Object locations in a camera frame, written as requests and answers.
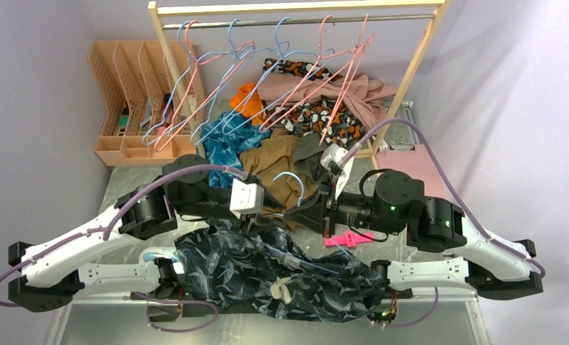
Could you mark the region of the dark leaf print shorts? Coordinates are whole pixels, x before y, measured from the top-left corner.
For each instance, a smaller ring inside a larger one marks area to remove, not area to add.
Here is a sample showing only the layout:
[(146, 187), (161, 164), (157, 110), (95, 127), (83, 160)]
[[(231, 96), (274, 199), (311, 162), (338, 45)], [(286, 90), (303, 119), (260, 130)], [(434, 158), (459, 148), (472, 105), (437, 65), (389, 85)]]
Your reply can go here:
[(226, 310), (235, 305), (280, 320), (345, 323), (387, 298), (384, 279), (342, 251), (308, 257), (284, 230), (244, 236), (210, 225), (175, 240), (189, 294)]

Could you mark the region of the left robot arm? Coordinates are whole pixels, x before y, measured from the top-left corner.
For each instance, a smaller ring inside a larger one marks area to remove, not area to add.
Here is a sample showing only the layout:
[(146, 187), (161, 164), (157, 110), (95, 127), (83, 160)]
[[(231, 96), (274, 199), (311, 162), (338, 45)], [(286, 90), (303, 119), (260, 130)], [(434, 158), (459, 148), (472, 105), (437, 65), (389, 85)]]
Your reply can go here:
[(7, 286), (9, 307), (33, 313), (58, 309), (75, 298), (129, 291), (157, 299), (183, 289), (181, 264), (167, 257), (138, 264), (99, 264), (97, 259), (173, 231), (177, 217), (251, 222), (264, 206), (261, 180), (239, 168), (184, 155), (162, 168), (150, 184), (120, 197), (87, 223), (42, 244), (17, 242), (9, 264), (19, 272)]

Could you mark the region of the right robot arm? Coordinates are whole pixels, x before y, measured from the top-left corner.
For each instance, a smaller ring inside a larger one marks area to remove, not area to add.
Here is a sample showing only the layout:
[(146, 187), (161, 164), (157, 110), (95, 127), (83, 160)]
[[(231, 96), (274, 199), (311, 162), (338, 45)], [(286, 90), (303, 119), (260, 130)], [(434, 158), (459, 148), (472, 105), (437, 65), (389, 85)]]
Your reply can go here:
[(407, 246), (420, 252), (444, 254), (443, 261), (396, 262), (374, 260), (376, 273), (368, 278), (369, 292), (378, 298), (412, 288), (461, 288), (490, 300), (514, 300), (543, 291), (542, 278), (529, 264), (536, 255), (529, 239), (507, 241), (481, 233), (461, 207), (444, 198), (425, 195), (425, 184), (393, 169), (371, 170), (377, 175), (374, 192), (336, 194), (325, 178), (299, 206), (284, 213), (325, 238), (336, 225), (386, 235), (406, 234)]

